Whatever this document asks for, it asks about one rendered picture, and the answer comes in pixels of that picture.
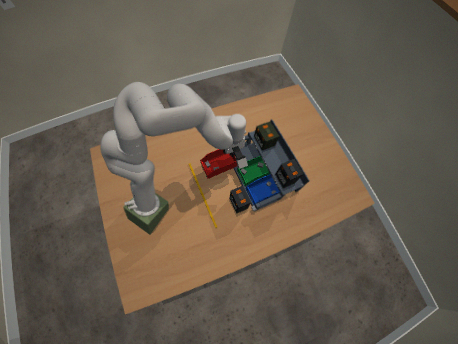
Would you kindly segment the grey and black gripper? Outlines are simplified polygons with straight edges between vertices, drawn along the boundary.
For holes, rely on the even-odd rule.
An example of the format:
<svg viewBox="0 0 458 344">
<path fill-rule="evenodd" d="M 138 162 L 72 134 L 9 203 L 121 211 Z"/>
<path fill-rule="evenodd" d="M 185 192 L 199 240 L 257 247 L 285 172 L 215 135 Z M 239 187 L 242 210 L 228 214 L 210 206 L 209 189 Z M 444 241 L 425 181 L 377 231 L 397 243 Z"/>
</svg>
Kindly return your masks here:
<svg viewBox="0 0 458 344">
<path fill-rule="evenodd" d="M 227 149 L 224 149 L 223 150 L 223 153 L 224 154 L 230 154 L 230 156 L 232 156 L 232 158 L 234 157 L 235 153 L 233 151 L 233 147 L 236 147 L 236 146 L 239 146 L 240 149 L 244 148 L 245 146 L 245 137 L 243 138 L 243 141 L 239 144 L 232 144 L 229 148 Z M 236 156 L 236 155 L 235 155 Z"/>
</svg>

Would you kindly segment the green open bin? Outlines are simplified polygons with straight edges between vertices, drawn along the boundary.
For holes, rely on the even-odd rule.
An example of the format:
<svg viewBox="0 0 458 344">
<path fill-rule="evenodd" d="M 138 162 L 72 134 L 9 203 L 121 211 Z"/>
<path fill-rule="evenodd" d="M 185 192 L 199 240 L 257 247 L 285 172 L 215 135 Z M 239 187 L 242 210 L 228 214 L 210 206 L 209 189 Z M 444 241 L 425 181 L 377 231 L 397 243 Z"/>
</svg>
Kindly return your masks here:
<svg viewBox="0 0 458 344">
<path fill-rule="evenodd" d="M 251 184 L 257 179 L 260 179 L 270 174 L 265 163 L 263 165 L 263 168 L 261 168 L 257 166 L 258 162 L 264 163 L 261 156 L 247 161 L 248 166 L 243 167 L 243 169 L 247 171 L 245 175 L 241 172 L 242 168 L 237 168 L 237 171 L 245 186 Z"/>
</svg>

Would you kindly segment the blue open bin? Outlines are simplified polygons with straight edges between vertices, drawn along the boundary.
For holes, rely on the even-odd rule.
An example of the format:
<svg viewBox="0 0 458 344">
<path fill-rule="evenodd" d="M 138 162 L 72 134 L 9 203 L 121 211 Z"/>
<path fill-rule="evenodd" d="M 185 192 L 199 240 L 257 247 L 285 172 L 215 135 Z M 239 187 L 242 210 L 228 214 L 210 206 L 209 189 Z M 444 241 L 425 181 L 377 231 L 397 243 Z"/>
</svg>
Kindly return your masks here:
<svg viewBox="0 0 458 344">
<path fill-rule="evenodd" d="M 270 186 L 267 186 L 267 182 L 271 182 Z M 265 199 L 268 199 L 272 197 L 274 194 L 279 192 L 279 189 L 277 185 L 275 184 L 271 174 L 262 177 L 260 179 L 255 180 L 248 186 L 246 186 L 246 190 L 253 202 L 253 205 L 256 203 L 259 203 Z M 276 193 L 271 193 L 273 190 L 276 191 Z M 279 192 L 280 193 L 280 192 Z M 272 196 L 271 196 L 272 195 Z M 270 196 L 270 197 L 269 197 Z"/>
</svg>

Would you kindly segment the grey metal shelf rack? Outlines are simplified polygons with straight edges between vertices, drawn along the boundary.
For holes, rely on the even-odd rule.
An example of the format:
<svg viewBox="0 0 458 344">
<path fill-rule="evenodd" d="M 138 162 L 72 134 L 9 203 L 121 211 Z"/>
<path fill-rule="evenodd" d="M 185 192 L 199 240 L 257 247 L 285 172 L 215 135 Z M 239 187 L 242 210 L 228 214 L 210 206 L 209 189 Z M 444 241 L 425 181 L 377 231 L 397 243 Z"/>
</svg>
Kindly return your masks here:
<svg viewBox="0 0 458 344">
<path fill-rule="evenodd" d="M 297 192 L 300 189 L 300 187 L 302 188 L 303 186 L 305 186 L 310 181 L 308 179 L 307 175 L 305 174 L 304 170 L 302 169 L 301 165 L 299 164 L 298 160 L 296 159 L 295 155 L 293 154 L 292 150 L 290 149 L 289 145 L 287 144 L 287 142 L 285 141 L 284 137 L 282 136 L 281 132 L 277 128 L 277 126 L 274 123 L 274 121 L 271 119 L 270 122 L 272 123 L 272 125 L 274 126 L 274 128 L 277 131 L 278 135 L 280 136 L 275 146 L 273 146 L 271 148 L 268 148 L 268 149 L 265 149 L 265 150 L 262 151 L 260 146 L 259 146 L 259 144 L 257 143 L 257 141 L 256 141 L 256 139 L 254 137 L 255 131 L 253 131 L 253 132 L 248 132 L 248 135 L 245 136 L 245 140 L 246 140 L 245 141 L 245 146 L 244 146 L 244 148 L 242 148 L 240 150 L 241 150 L 242 154 L 244 156 L 246 156 L 246 160 L 247 161 L 261 156 L 261 158 L 262 158 L 263 162 L 265 163 L 269 173 L 271 174 L 275 184 L 277 185 L 280 193 L 276 194 L 276 195 L 274 195 L 274 196 L 272 196 L 272 197 L 270 197 L 268 199 L 265 199 L 265 200 L 263 200 L 263 201 L 261 201 L 259 203 L 256 203 L 255 205 L 253 205 L 253 202 L 252 202 L 252 200 L 251 200 L 251 198 L 250 198 L 250 196 L 249 196 L 249 194 L 248 194 L 248 192 L 246 190 L 246 186 L 244 185 L 244 183 L 243 183 L 243 181 L 242 181 L 242 179 L 241 179 L 241 177 L 240 177 L 240 175 L 239 175 L 239 173 L 237 171 L 238 166 L 233 168 L 235 173 L 236 173 L 236 175 L 237 175 L 237 177 L 238 177 L 238 179 L 239 179 L 239 181 L 240 181 L 240 183 L 241 183 L 241 185 L 244 186 L 244 188 L 245 188 L 245 190 L 246 190 L 246 192 L 247 192 L 247 194 L 248 194 L 248 196 L 249 196 L 249 198 L 251 200 L 251 205 L 252 205 L 251 208 L 252 208 L 253 211 L 257 210 L 257 208 L 260 207 L 260 206 L 262 206 L 262 207 L 260 207 L 259 209 L 261 209 L 261 208 L 263 208 L 263 207 L 265 207 L 265 206 L 267 206 L 269 204 L 272 204 L 272 203 L 280 200 L 287 193 L 290 193 L 290 192 L 292 192 L 294 190 L 295 190 L 295 192 Z M 251 140 L 252 140 L 253 143 L 251 143 Z M 275 175 L 275 173 L 277 172 L 277 170 L 279 169 L 279 167 L 280 167 L 280 165 L 282 163 L 284 163 L 286 161 L 289 161 L 289 160 L 292 160 L 292 159 L 296 160 L 296 162 L 298 163 L 298 165 L 301 168 L 301 170 L 304 173 L 304 175 L 296 183 L 294 183 L 294 184 L 292 184 L 292 185 L 290 185 L 288 187 L 283 188 L 281 186 L 277 176 Z M 271 203 L 269 203 L 269 202 L 271 202 Z"/>
</svg>

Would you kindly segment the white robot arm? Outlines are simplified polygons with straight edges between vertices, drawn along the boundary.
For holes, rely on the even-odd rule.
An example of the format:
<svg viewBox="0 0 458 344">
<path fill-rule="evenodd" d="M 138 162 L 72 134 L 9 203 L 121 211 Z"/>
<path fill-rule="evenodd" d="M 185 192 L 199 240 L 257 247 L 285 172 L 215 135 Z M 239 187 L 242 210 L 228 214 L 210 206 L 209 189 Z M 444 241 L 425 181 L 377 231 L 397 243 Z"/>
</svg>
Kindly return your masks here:
<svg viewBox="0 0 458 344">
<path fill-rule="evenodd" d="M 134 208 L 140 216 L 154 214 L 160 205 L 157 196 L 155 200 L 155 166 L 147 159 L 145 135 L 159 136 L 196 127 L 211 146 L 224 150 L 241 143 L 246 133 L 244 116 L 215 116 L 211 107 L 185 84 L 171 86 L 167 101 L 170 108 L 164 108 L 145 83 L 127 85 L 114 103 L 115 130 L 105 133 L 100 144 L 109 171 L 131 180 L 134 199 L 125 202 L 125 206 L 132 204 L 128 209 Z"/>
</svg>

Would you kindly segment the red bin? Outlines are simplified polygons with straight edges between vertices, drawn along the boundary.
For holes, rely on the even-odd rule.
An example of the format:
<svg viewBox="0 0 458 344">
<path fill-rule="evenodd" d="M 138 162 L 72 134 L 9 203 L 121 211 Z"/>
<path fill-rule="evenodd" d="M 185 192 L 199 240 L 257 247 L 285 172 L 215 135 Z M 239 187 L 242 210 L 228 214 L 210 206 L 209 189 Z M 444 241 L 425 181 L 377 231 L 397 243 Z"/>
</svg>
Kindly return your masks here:
<svg viewBox="0 0 458 344">
<path fill-rule="evenodd" d="M 237 162 L 235 159 L 235 155 L 232 158 L 230 154 L 224 154 L 223 150 L 216 150 L 211 153 L 208 153 L 205 157 L 203 157 L 200 162 L 203 166 L 203 169 L 205 171 L 205 174 L 207 178 L 214 177 L 218 174 L 221 174 L 225 171 L 228 171 L 232 168 L 237 167 Z M 207 167 L 205 162 L 209 161 L 210 167 Z M 219 167 L 218 169 L 214 170 L 214 167 Z"/>
</svg>

